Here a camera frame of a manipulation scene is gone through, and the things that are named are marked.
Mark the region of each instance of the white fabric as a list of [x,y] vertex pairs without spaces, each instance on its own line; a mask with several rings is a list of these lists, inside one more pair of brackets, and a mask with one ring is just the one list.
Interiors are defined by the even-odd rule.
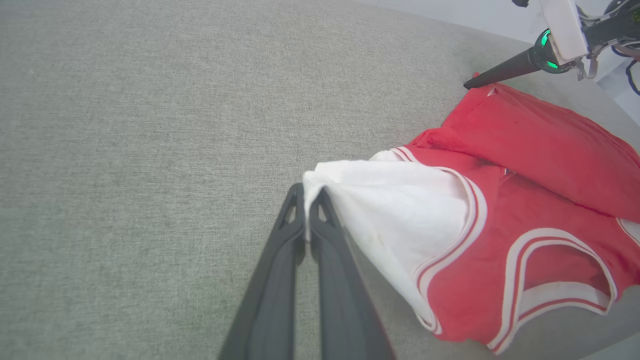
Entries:
[[446,250],[463,229],[468,204],[460,180],[382,151],[370,161],[318,163],[303,184],[307,218],[325,187],[362,252],[416,313],[430,320],[416,269]]

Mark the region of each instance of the gray carpet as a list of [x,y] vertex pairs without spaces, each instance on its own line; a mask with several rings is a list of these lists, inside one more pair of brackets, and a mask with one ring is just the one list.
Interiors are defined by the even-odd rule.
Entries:
[[[527,44],[348,0],[0,1],[0,357],[214,358],[288,187],[436,127],[464,80]],[[575,74],[509,82],[640,147]],[[400,359],[445,343],[361,261]],[[298,359],[318,359],[317,273]],[[638,331],[569,309],[509,359],[575,359]]]

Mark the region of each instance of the white trim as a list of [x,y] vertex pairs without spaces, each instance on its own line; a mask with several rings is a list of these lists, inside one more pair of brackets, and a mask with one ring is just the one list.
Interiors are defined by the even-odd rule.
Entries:
[[[463,186],[465,187],[465,191],[467,193],[468,202],[469,202],[469,212],[467,215],[467,221],[465,222],[465,226],[463,230],[460,232],[460,236],[458,239],[451,243],[451,245],[442,252],[441,255],[430,259],[430,261],[422,264],[414,274],[414,279],[418,283],[418,289],[425,301],[429,302],[428,290],[429,284],[434,276],[441,271],[442,269],[449,266],[455,259],[460,257],[462,253],[464,253],[473,242],[480,235],[482,230],[484,229],[484,224],[486,223],[487,216],[487,205],[484,199],[484,195],[478,186],[471,180],[462,176],[459,172],[445,167],[435,167],[437,169],[450,172],[457,176]],[[434,323],[425,322],[427,326],[425,326],[428,330],[433,331],[435,334],[442,333],[442,326],[438,321],[437,316],[434,314],[433,319]]]
[[610,300],[602,291],[582,282],[550,282],[527,289],[522,293],[518,318],[537,306],[563,299],[582,299],[602,307],[607,307]]
[[[535,241],[538,238],[554,238],[555,240],[540,240],[535,244],[531,245],[527,248],[527,250],[522,254],[522,258],[518,260],[522,249],[532,241]],[[587,244],[576,238],[575,236],[567,233],[566,231],[560,229],[553,228],[540,228],[533,229],[531,231],[527,231],[523,235],[521,235],[511,246],[509,249],[509,253],[507,255],[506,269],[505,269],[505,283],[504,283],[504,294],[502,298],[502,321],[500,325],[500,331],[496,335],[496,337],[487,344],[487,347],[494,350],[495,352],[502,352],[504,348],[508,347],[509,343],[513,339],[515,332],[518,329],[518,319],[513,318],[511,316],[512,313],[519,314],[520,313],[520,303],[522,301],[522,293],[524,290],[524,280],[525,280],[525,268],[527,266],[527,260],[531,253],[540,247],[547,245],[566,245],[571,246],[575,249],[585,252],[586,254],[591,255],[602,267],[602,270],[609,282],[609,291],[611,297],[609,299],[607,305],[607,311],[611,307],[613,301],[618,297],[618,292],[615,287],[615,283],[611,276],[609,269],[606,267],[604,262],[600,259],[599,256],[591,249]],[[520,271],[516,274],[516,269],[520,265]],[[518,276],[518,291],[514,294],[515,291],[515,282],[516,275]],[[573,298],[584,299],[586,296],[585,293],[582,294],[574,294]],[[545,311],[536,311],[536,314],[542,314]]]
[[635,222],[622,218],[616,218],[616,221],[622,228],[622,231],[624,231],[625,234],[627,234],[636,242],[638,246],[640,246],[640,224],[636,224]]
[[399,146],[398,149],[401,152],[404,152],[407,157],[409,158],[409,161],[413,161],[414,163],[419,163],[420,161],[418,161],[418,159],[415,158],[415,156],[413,155],[413,153],[411,152],[411,150],[407,149],[404,146]]
[[411,161],[411,160],[409,160],[409,158],[407,158],[407,157],[406,157],[406,155],[405,155],[405,154],[403,154],[403,152],[402,152],[402,151],[400,151],[398,148],[393,148],[393,149],[391,149],[391,151],[392,151],[394,154],[396,154],[396,155],[400,156],[400,158],[401,158],[402,160],[404,160],[404,161]]

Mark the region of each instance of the gray fabric surface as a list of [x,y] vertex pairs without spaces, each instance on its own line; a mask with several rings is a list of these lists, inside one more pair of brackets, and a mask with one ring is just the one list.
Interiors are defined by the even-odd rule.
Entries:
[[[0,357],[214,358],[288,187],[441,124],[474,71],[527,44],[348,0],[0,2]],[[592,82],[509,82],[640,145]],[[489,359],[434,339],[366,261],[400,359]],[[298,359],[319,358],[317,272]],[[575,359],[638,331],[554,311],[508,359]]]

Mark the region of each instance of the clothing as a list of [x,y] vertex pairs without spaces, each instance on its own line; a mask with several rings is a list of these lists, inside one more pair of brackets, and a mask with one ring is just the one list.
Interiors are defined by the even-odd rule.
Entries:
[[[640,284],[640,158],[570,110],[504,85],[472,89],[443,127],[372,160],[319,164],[306,201],[327,186],[358,246],[440,339],[501,353],[538,315],[604,315]],[[423,226],[437,216],[448,225]]]

